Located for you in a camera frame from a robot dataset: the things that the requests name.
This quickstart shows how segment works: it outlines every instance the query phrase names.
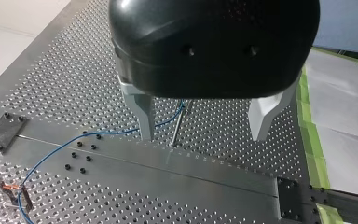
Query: blue wire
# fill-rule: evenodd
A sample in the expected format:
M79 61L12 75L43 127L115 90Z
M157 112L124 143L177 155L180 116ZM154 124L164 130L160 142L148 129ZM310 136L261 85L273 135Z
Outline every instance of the blue wire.
M173 121L174 119L176 119L176 117L182 112L182 109L184 107L184 103L183 100L181 100L179 108L176 110L176 113L173 115L172 118L161 122L160 124L156 124L155 127L160 127L162 125L165 125L167 123L170 123L171 121ZM28 178L31 176L31 174L36 170L36 168L42 164L42 162L44 162L45 160L47 160L51 155L53 155L54 153L56 153L57 151L60 151L61 149L63 149L64 147L68 146L69 144L73 143L75 140L82 138L82 137L86 137L86 136L90 136L90 135L96 135L96 134L125 134L125 133L133 133L138 131L139 128L136 129L130 129L127 131L121 131L121 132L97 132L97 133L83 133L81 135L79 135L78 137L73 138L72 140L68 141L67 143L61 145L60 147L57 147L56 149L54 149L53 151L51 151L48 155L46 155L42 160L40 160L32 169L30 172L28 172L28 175L25 177L25 179L22 181L22 185L25 184L25 182L28 180ZM30 224L34 224L30 218L28 218L25 215L24 210L22 210L22 206L21 206L21 191L19 192L19 194L17 195L17 200L18 200L18 204L19 204L19 209L20 209L20 213L22 215L22 217Z

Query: white paper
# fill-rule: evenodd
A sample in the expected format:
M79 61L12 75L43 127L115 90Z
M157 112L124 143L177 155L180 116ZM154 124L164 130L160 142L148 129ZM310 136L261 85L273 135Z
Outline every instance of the white paper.
M317 126L331 189L358 194L358 137Z
M307 77L358 95L358 63L312 50L306 69Z
M308 77L312 122L358 136L358 95Z

